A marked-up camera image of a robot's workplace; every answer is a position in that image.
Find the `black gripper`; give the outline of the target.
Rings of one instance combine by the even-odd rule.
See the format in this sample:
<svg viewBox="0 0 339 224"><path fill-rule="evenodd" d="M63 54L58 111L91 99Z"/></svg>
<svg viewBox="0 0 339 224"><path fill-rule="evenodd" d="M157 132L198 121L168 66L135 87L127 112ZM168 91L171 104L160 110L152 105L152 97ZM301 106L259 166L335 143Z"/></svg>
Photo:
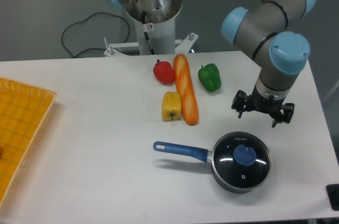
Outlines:
<svg viewBox="0 0 339 224"><path fill-rule="evenodd" d="M294 114L295 104L282 104L283 101L284 98L276 100L275 97L264 97L254 87L251 95L238 90L233 98L231 108L236 110L239 119L244 112L257 111L269 114L273 119L271 127L275 128L278 123L290 123Z"/></svg>

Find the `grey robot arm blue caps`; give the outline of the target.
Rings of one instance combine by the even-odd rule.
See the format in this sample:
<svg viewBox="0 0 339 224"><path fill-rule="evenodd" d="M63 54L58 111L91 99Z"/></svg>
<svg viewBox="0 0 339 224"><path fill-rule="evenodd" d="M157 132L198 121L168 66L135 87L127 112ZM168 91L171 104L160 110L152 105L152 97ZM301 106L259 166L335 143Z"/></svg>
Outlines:
<svg viewBox="0 0 339 224"><path fill-rule="evenodd" d="M175 19L182 0L107 0L124 7L134 20L141 55L171 54L175 44ZM310 55L301 34L287 30L289 23L305 16L316 0L261 0L254 11L233 9L224 19L221 33L234 47L260 66L250 95L238 91L231 107L239 114L268 114L273 124L289 123L295 106L284 100Z"/></svg>

